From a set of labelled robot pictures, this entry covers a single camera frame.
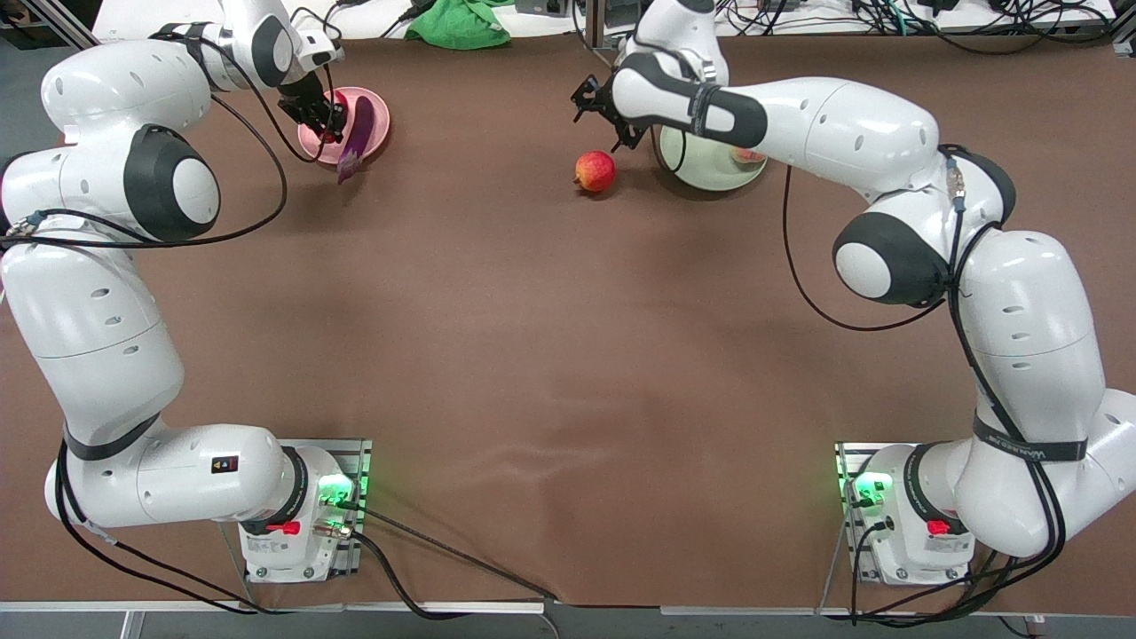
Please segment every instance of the brown tabletop surface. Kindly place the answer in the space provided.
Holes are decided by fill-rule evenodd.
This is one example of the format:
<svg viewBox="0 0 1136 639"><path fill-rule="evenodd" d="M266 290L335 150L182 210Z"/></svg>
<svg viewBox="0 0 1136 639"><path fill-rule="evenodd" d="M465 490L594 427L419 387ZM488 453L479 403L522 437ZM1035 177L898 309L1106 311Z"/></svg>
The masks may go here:
<svg viewBox="0 0 1136 639"><path fill-rule="evenodd" d="M944 142L999 161L1018 186L1012 227L1064 242L1109 384L1136 390L1130 60L1045 45L983 57L934 39L722 45L734 84L870 83L930 110ZM170 425L373 439L371 505L569 604L793 608L820 601L836 541L835 441L969 434L974 387L945 312L860 334L797 296L780 236L784 166L709 196L662 174L644 144L615 155L609 193L577 192L576 157L613 132L598 115L571 123L568 96L604 75L574 38L478 52L352 42L334 70L392 113L365 173L336 186L273 140L289 174L277 221L140 256L186 368ZM251 94L231 101L269 134ZM272 209L274 169L235 121L215 108L190 139L220 180L219 230ZM792 242L818 302L850 322L910 313L855 298L834 273L833 240L863 201L794 177ZM7 310L0 366L0 598L176 598L89 557L50 518L41 495L61 413ZM1128 500L992 609L1136 614L1133 529ZM419 600L527 596L369 530ZM120 536L240 587L214 523ZM846 558L838 567L829 605L847 597ZM897 595L863 590L867 605ZM359 575L258 596L393 599L369 557Z"/></svg>

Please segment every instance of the green towel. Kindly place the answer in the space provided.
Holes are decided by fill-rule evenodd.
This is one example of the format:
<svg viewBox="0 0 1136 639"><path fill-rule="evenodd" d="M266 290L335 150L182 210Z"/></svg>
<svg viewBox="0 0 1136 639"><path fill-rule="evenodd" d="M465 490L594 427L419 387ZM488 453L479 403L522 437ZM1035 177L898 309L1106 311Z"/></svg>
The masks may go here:
<svg viewBox="0 0 1136 639"><path fill-rule="evenodd" d="M512 5L513 0L437 0L418 16L407 30L407 39L420 39L445 49L484 49L509 41L493 7Z"/></svg>

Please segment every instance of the red apple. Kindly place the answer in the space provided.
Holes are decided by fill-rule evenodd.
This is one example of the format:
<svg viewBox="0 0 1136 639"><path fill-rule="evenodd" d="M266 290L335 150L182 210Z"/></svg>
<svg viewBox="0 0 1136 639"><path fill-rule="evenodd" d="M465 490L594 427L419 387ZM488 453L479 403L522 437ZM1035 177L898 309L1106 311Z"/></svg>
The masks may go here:
<svg viewBox="0 0 1136 639"><path fill-rule="evenodd" d="M576 183L599 193L616 180L616 161L603 151L588 151L576 160Z"/></svg>

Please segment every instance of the gray floor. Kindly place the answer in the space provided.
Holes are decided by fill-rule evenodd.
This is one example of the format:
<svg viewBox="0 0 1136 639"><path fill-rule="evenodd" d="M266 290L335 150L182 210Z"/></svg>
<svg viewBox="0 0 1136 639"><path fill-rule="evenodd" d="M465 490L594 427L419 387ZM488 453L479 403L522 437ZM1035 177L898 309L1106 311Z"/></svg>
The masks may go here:
<svg viewBox="0 0 1136 639"><path fill-rule="evenodd" d="M24 151L55 144L58 132L40 106L44 72L69 55L66 49L20 51L0 40L0 165ZM735 637L828 639L908 637L911 639L1012 638L993 617L970 617L937 626L888 630L817 617L662 616L658 609L552 606L562 639L694 639ZM1012 620L1021 628L1020 620ZM0 613L0 639L115 639L122 613ZM1056 639L1136 638L1136 619L1053 617ZM150 613L141 639L303 639L303 638L462 638L556 639L531 615L477 615L425 622L409 613L304 613L283 617L234 617L225 613Z"/></svg>

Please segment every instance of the pink bowl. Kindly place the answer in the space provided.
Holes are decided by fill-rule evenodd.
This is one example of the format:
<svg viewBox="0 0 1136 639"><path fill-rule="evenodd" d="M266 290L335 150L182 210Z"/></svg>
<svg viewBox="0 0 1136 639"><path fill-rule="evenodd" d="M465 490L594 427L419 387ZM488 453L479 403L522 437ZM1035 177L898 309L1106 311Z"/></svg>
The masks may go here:
<svg viewBox="0 0 1136 639"><path fill-rule="evenodd" d="M359 158L364 159L378 150L378 146L386 139L386 133L391 130L391 111L386 108L386 102L374 91L359 86L337 86L335 91L346 98L348 125L343 128L343 142L324 144L324 152L320 153L319 161L327 164L340 161L340 156L343 155L343 144L346 143L351 135L351 127L354 126L354 117L352 116L354 102L359 98L366 97L375 105L375 127L370 132L370 140L367 140L367 149L364 151L362 158ZM296 126L296 135L300 138L300 147L303 148L304 152L309 157L315 157L316 151L319 150L319 139L316 138L316 134L301 124Z"/></svg>

